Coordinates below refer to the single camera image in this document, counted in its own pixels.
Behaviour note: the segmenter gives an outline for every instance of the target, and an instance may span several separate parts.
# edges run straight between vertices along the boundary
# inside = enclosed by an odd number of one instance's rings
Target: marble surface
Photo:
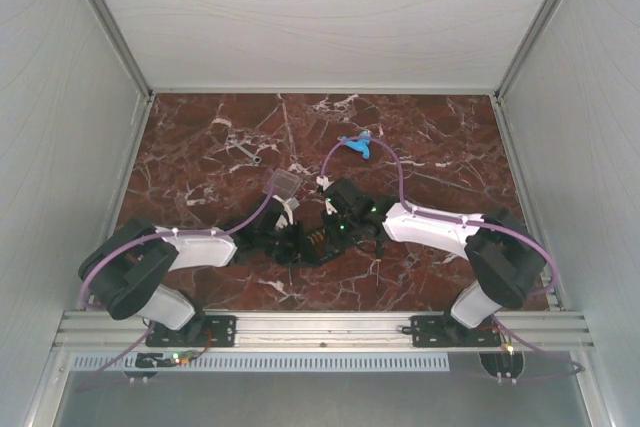
[[[520,206],[495,117],[485,96],[162,94],[144,133],[119,223],[141,216],[163,226],[207,228],[249,214],[265,171],[303,178],[295,211],[320,223],[315,177],[341,135],[369,129],[405,168],[406,194],[454,212]],[[262,162],[228,142],[235,135]],[[379,146],[364,160],[339,149],[331,178],[346,176],[371,195],[397,192],[391,158]],[[170,273],[165,283],[203,306],[264,310],[442,310],[474,275],[469,264],[420,245],[390,243],[379,274],[370,254],[352,249],[320,268],[289,270],[256,256],[247,265]],[[542,309],[538,299],[529,308]]]

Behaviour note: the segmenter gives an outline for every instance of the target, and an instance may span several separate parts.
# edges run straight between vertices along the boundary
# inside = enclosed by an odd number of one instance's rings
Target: brown marble table
[[[144,133],[119,223],[141,216],[164,226],[206,228],[247,215],[268,168],[304,180],[297,218],[320,222],[315,177],[341,135],[363,129],[403,161],[406,194],[425,207],[487,212],[506,206],[521,216],[488,97],[414,95],[162,94]],[[225,143],[229,134],[262,157],[258,166]],[[364,160],[340,149],[331,178],[346,176],[366,192],[394,194],[391,158],[372,145]],[[247,265],[170,273],[166,284],[208,308],[261,310],[442,310],[474,279],[468,263],[419,245],[392,243],[379,276],[372,256],[353,249],[316,269],[289,271],[255,257]],[[544,309],[544,298],[528,308]]]

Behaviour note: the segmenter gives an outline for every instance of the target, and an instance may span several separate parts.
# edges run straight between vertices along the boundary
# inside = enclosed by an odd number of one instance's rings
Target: white wall
[[[543,0],[106,0],[154,88],[494,89]]]
[[[640,418],[640,0],[563,0],[506,96],[617,427]]]
[[[143,109],[86,0],[0,0],[0,424],[19,426]]]

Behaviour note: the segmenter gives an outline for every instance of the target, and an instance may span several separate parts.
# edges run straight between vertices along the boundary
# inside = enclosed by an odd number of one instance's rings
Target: silver tool
[[[240,152],[242,152],[243,154],[245,154],[247,157],[249,157],[255,164],[259,164],[260,162],[262,162],[262,159],[257,156],[252,154],[251,152],[249,152],[247,149],[245,149],[244,147],[242,147],[238,141],[236,140],[235,137],[229,137],[229,143],[231,145],[233,145],[234,147],[237,147],[238,150]]]

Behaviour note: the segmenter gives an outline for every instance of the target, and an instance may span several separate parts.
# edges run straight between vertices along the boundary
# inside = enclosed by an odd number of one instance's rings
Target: black mounting plate
[[[485,319],[475,329],[469,329],[463,342],[447,337],[438,322],[441,314],[414,315],[411,321],[411,338],[414,347],[500,347],[502,340],[498,328],[490,319]]]
[[[233,315],[207,315],[202,331],[193,342],[187,342],[183,335],[158,324],[145,345],[147,347],[191,348],[206,347],[211,331],[211,348],[233,347],[236,341],[237,318]]]

